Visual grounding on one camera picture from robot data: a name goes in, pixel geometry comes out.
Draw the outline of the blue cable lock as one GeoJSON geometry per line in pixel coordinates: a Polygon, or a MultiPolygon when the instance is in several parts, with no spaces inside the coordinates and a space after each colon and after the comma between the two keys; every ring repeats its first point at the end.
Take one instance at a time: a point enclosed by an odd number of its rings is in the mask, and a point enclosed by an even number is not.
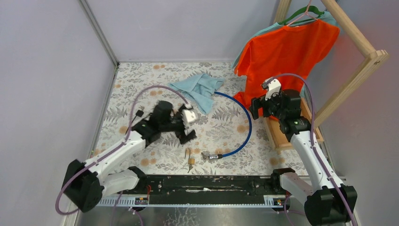
{"type": "Polygon", "coordinates": [[[213,114],[221,116],[211,118],[200,130],[199,146],[202,149],[203,161],[222,159],[237,154],[249,142],[252,134],[252,120],[247,109],[233,97],[215,92],[217,100],[220,97],[229,99],[227,106],[217,106],[213,114]]]}

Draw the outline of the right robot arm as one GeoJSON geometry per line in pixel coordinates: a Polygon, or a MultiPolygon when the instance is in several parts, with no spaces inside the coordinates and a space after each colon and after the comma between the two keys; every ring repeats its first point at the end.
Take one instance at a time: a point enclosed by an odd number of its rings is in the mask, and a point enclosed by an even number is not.
{"type": "Polygon", "coordinates": [[[258,110],[264,117],[273,116],[280,131],[298,152],[311,183],[301,180],[294,170],[274,170],[270,188],[276,194],[284,191],[293,195],[304,206],[305,215],[313,226],[347,223],[353,219],[357,192],[346,186],[328,164],[311,122],[302,115],[302,99],[296,90],[274,92],[251,100],[250,112],[258,119],[258,110]]]}

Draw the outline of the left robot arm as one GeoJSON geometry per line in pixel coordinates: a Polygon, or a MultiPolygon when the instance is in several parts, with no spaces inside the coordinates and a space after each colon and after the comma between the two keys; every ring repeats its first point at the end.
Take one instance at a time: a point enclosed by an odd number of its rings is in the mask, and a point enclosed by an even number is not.
{"type": "Polygon", "coordinates": [[[196,138],[188,127],[197,120],[190,104],[185,103],[177,112],[168,101],[159,101],[152,113],[133,125],[121,139],[101,154],[83,162],[73,160],[67,167],[62,194],[66,195],[81,212],[92,210],[104,196],[124,190],[139,194],[146,181],[137,171],[128,168],[119,173],[111,171],[125,159],[147,148],[163,132],[174,132],[180,144],[196,138]]]}

